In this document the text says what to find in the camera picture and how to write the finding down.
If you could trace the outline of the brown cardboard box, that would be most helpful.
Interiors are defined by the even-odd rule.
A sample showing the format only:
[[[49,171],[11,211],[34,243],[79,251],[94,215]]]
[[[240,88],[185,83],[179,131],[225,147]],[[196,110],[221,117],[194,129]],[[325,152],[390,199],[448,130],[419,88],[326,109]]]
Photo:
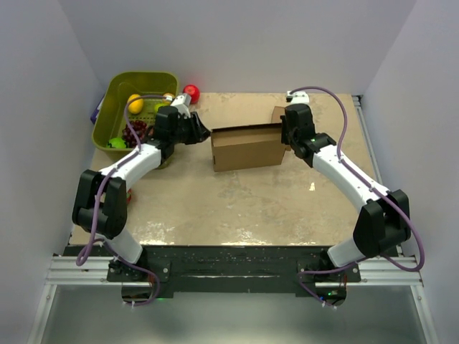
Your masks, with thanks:
[[[278,166],[288,145],[281,143],[280,123],[216,128],[211,133],[216,172]]]

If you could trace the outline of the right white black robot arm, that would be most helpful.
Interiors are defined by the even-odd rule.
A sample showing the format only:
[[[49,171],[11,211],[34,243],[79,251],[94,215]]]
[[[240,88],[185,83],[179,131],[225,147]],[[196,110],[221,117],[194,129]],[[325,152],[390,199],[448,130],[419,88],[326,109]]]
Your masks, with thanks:
[[[346,265],[375,257],[411,237],[406,221],[382,198],[386,196],[408,215],[407,195],[400,190],[390,191],[352,162],[347,163],[336,142],[328,134],[316,132],[308,105],[289,105],[280,119],[281,141],[290,145],[309,167],[332,181],[359,212],[351,237],[330,247],[328,259],[319,264],[322,278],[334,282],[344,274]]]

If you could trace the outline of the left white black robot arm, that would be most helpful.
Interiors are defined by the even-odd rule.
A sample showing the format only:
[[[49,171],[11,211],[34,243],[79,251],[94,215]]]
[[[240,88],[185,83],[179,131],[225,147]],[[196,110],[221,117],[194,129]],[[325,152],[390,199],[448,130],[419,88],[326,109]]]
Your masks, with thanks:
[[[77,187],[72,222],[90,238],[78,254],[76,265],[84,265],[94,243],[104,242],[119,259],[126,261],[123,272],[127,277],[143,280],[148,274],[148,263],[141,259],[143,247],[126,228],[127,191],[165,163],[174,153],[175,145],[202,143],[210,134],[196,112],[187,113],[177,105],[166,106],[128,155],[99,171],[84,171]]]

